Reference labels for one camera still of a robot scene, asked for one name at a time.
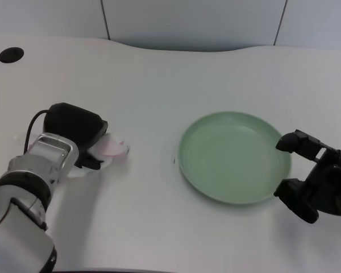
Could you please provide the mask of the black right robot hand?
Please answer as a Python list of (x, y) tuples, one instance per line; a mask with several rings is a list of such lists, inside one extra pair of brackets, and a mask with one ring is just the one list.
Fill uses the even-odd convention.
[(341, 216), (341, 150), (296, 130), (276, 144), (283, 152), (295, 152), (315, 163), (304, 181), (283, 179), (274, 192), (294, 214), (313, 224), (319, 212)]

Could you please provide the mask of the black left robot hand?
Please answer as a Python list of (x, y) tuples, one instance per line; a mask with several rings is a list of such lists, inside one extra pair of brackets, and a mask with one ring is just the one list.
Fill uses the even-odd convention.
[(73, 141), (79, 150), (75, 162), (78, 168), (99, 170), (103, 161), (89, 150), (105, 135), (108, 122), (98, 114), (61, 102), (52, 105), (44, 118), (45, 133), (52, 133)]

